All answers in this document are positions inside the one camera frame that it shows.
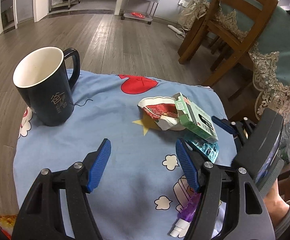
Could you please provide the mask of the person's right hand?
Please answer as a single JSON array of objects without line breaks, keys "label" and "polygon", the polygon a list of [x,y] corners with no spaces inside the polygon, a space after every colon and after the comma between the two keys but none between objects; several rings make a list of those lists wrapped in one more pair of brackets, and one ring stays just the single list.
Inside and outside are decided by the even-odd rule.
[{"label": "person's right hand", "polygon": [[263,202],[272,221],[275,239],[290,239],[290,200],[285,202],[279,195],[277,180]]}]

